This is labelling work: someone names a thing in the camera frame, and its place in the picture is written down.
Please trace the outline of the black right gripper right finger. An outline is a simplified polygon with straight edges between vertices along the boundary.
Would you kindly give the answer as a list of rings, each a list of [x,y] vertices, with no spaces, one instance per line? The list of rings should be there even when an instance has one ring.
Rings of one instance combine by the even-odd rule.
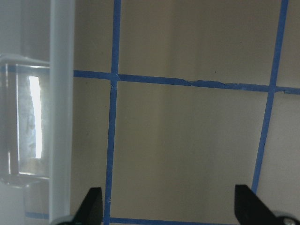
[[[240,225],[276,225],[277,218],[247,185],[235,185],[234,214]]]

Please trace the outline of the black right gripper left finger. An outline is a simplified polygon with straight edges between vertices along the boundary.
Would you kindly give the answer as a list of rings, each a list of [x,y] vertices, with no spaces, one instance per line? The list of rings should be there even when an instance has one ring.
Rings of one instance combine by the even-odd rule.
[[[102,188],[89,189],[78,211],[71,221],[72,225],[100,225],[103,221]]]

